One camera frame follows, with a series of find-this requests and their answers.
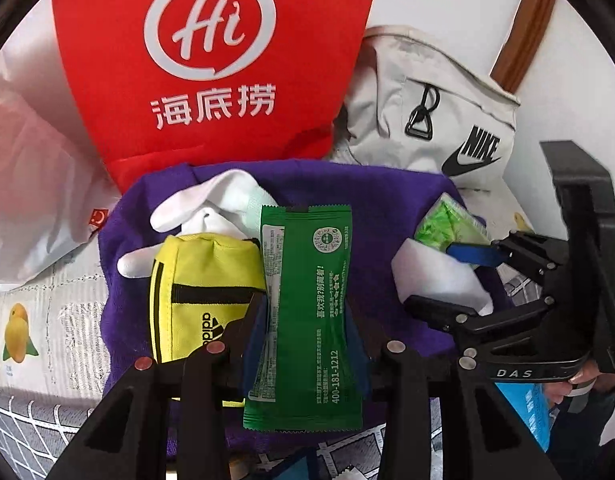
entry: green and white packet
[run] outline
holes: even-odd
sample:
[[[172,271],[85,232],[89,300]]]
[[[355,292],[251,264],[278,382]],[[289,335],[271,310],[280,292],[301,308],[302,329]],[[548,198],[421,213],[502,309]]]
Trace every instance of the green and white packet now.
[[[443,193],[414,232],[414,239],[444,253],[453,242],[490,245],[487,229],[467,209]]]
[[[260,431],[358,430],[361,395],[348,361],[349,206],[264,206],[268,333],[243,425]]]

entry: black zipper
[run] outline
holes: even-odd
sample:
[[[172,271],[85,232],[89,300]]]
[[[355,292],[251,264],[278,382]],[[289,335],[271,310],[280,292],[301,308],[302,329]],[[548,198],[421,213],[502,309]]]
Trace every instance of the black zipper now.
[[[152,305],[154,308],[154,341],[155,341],[155,349],[156,349],[156,362],[161,362],[161,339],[158,330],[158,307],[159,307],[159,297],[161,292],[161,276],[163,275],[163,267],[162,263],[156,264],[156,276],[154,278],[154,296],[152,297]]]
[[[193,286],[172,285],[172,303],[191,304],[249,304],[255,292],[253,286]]]

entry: wooden trim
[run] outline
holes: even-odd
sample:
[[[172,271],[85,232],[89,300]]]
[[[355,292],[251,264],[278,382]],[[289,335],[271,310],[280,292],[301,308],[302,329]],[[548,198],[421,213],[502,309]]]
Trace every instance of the wooden trim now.
[[[510,38],[503,46],[492,79],[508,92],[515,93],[545,36],[556,0],[521,0]]]

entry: hand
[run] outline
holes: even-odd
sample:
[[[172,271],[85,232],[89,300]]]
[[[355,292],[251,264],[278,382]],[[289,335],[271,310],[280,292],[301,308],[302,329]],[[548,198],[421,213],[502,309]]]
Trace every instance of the hand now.
[[[561,404],[565,396],[571,393],[573,384],[582,384],[593,379],[596,379],[593,389],[599,392],[609,392],[615,387],[615,374],[602,374],[596,361],[590,359],[569,381],[543,384],[543,394],[550,402]]]

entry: white circular logo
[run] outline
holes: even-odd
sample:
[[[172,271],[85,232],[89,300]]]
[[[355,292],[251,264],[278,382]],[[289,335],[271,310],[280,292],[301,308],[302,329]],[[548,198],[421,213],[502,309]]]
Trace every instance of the white circular logo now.
[[[316,250],[321,253],[333,253],[341,246],[343,237],[336,227],[321,227],[314,231],[312,241]]]
[[[243,53],[243,55],[222,70],[216,71],[213,67],[196,68],[185,66],[166,54],[166,51],[163,49],[163,46],[161,46],[159,41],[158,27],[161,21],[161,16],[172,0],[154,0],[152,5],[150,5],[150,9],[148,10],[143,26],[143,38],[146,48],[148,49],[148,53],[154,62],[159,65],[159,67],[174,76],[180,77],[181,79],[187,79],[190,81],[211,81],[213,79],[220,79],[222,77],[233,75],[252,64],[263,53],[265,48],[270,43],[272,35],[274,34],[274,27],[276,26],[276,6],[274,5],[274,0],[256,1],[261,9],[261,26],[259,31],[252,44]],[[206,0],[196,0],[190,9],[190,14],[187,16],[185,26],[181,30],[177,31],[172,37],[172,41],[181,42],[181,56],[184,59],[190,59],[190,47],[193,34],[201,28],[206,29],[204,47],[206,52],[210,52],[214,44],[216,24],[218,22],[223,22],[224,20],[220,14],[226,5],[226,0],[219,0],[220,3],[218,3],[217,7],[215,7],[211,18],[200,21],[201,10],[203,9],[205,2]],[[233,2],[233,6],[235,7],[235,12],[230,15],[230,19],[226,25],[225,34],[223,36],[225,44],[229,46],[235,46],[243,40],[243,35],[236,39],[233,38],[234,28],[240,18],[240,7],[238,2]]]

